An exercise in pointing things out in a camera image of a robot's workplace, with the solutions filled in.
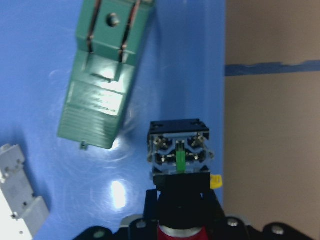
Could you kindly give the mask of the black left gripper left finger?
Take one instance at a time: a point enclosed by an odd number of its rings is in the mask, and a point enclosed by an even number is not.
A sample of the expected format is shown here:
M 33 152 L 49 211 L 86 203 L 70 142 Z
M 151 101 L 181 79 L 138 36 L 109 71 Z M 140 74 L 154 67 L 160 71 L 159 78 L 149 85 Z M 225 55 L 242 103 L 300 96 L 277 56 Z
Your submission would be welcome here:
M 158 191 L 156 189 L 146 191 L 143 218 L 153 222 L 158 220 Z

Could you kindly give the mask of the black right-side left gripper right finger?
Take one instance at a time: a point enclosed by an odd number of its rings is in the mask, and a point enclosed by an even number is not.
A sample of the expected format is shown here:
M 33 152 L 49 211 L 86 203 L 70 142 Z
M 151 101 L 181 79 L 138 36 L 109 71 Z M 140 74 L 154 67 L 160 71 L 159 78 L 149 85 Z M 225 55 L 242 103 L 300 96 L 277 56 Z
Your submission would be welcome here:
M 221 220 L 225 212 L 214 190 L 201 193 L 200 213 L 204 220 Z

